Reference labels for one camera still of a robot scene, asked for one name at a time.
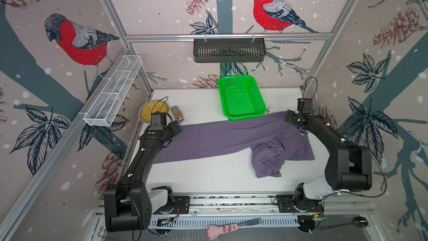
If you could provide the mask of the purple trousers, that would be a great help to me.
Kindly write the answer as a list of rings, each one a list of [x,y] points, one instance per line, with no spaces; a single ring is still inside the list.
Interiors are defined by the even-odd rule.
[[[233,154],[250,148],[256,177],[280,177],[285,161],[313,161],[308,135],[286,122],[287,111],[258,118],[182,126],[157,164]]]

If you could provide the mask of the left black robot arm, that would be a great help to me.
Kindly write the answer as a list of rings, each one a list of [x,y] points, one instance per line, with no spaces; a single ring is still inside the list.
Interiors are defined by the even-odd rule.
[[[147,191],[152,165],[169,142],[182,132],[177,121],[162,126],[150,125],[139,136],[139,150],[125,174],[104,192],[105,226],[107,232],[142,231],[148,228],[156,211],[170,212],[175,208],[169,186]]]

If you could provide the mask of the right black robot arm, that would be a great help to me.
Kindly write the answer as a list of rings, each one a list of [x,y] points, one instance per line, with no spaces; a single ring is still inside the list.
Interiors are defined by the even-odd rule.
[[[312,99],[299,98],[297,111],[288,110],[285,121],[315,135],[329,153],[324,175],[297,186],[293,197],[295,205],[321,201],[337,193],[354,194],[371,188],[371,153],[366,147],[342,137],[330,121],[315,114]]]

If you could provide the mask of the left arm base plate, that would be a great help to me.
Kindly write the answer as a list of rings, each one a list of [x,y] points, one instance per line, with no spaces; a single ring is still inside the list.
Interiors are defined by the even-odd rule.
[[[189,196],[175,196],[172,203],[159,208],[155,214],[157,215],[181,215],[189,213],[190,197]]]

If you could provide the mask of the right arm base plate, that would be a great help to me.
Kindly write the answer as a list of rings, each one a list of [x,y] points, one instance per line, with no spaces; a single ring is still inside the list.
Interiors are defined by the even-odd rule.
[[[324,207],[322,201],[302,198],[295,200],[294,195],[277,195],[273,204],[279,209],[279,213],[322,213]]]

